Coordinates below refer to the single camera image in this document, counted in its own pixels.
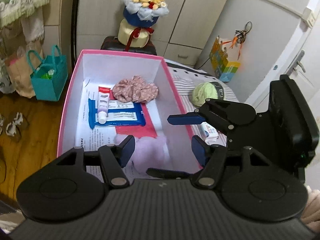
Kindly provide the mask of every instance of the pink fabric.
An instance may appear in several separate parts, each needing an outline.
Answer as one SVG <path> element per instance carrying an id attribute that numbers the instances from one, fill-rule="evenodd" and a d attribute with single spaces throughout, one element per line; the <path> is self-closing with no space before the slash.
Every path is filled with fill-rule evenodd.
<path id="1" fill-rule="evenodd" d="M 141 76 L 133 76 L 131 80 L 123 79 L 112 89 L 114 97 L 120 102 L 146 103 L 156 98 L 158 87 L 154 84 L 147 84 Z"/>

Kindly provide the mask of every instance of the stool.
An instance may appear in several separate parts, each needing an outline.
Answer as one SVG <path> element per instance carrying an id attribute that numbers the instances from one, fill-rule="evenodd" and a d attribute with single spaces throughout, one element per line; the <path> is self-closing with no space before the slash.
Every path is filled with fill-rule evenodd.
<path id="1" fill-rule="evenodd" d="M 124 51 L 125 45 L 120 43 L 115 36 L 108 36 L 104 39 L 100 49 Z M 129 52 L 144 53 L 157 56 L 156 48 L 149 40 L 143 48 L 129 48 Z"/>

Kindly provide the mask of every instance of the wet wipes package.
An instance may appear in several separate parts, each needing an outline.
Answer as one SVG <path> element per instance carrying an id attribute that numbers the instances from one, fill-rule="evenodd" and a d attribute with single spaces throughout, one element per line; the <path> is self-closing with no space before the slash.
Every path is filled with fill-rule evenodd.
<path id="1" fill-rule="evenodd" d="M 98 121 L 98 109 L 96 100 L 88 99 L 89 102 L 89 126 L 145 126 L 146 121 L 140 103 L 122 103 L 118 100 L 110 100 L 108 105 L 108 117 L 104 124 Z"/>

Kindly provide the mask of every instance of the wardrobe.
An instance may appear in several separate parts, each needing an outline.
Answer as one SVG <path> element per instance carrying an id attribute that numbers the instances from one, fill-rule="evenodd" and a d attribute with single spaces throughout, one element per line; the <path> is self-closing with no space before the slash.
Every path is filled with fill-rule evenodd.
<path id="1" fill-rule="evenodd" d="M 170 13 L 159 18 L 151 40 L 157 54 L 194 66 L 226 0 L 165 0 Z M 121 0 L 79 0 L 77 55 L 99 49 L 106 36 L 117 36 L 123 19 Z"/>

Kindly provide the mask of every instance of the bag handle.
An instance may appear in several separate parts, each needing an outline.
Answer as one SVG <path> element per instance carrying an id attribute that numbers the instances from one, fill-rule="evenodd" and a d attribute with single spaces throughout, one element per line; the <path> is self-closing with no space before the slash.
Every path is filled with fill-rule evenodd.
<path id="1" fill-rule="evenodd" d="M 31 63 L 31 60 L 30 60 L 30 53 L 33 53 L 39 60 L 40 60 L 40 65 L 43 63 L 44 59 L 42 59 L 39 55 L 38 52 L 36 52 L 35 50 L 31 49 L 31 50 L 28 50 L 27 52 L 27 62 L 29 64 L 29 66 L 31 67 L 32 71 L 33 72 L 36 72 L 35 68 L 33 67 L 32 63 Z"/>
<path id="2" fill-rule="evenodd" d="M 60 58 L 60 62 L 61 62 L 61 56 L 62 56 L 62 55 L 61 55 L 61 50 L 59 49 L 58 45 L 53 45 L 53 46 L 52 46 L 52 49 L 51 49 L 51 56 L 52 56 L 52 62 L 53 62 L 53 64 L 54 64 L 54 66 L 56 67 L 56 62 L 55 62 L 55 60 L 54 60 L 55 50 L 58 51 L 59 58 Z"/>

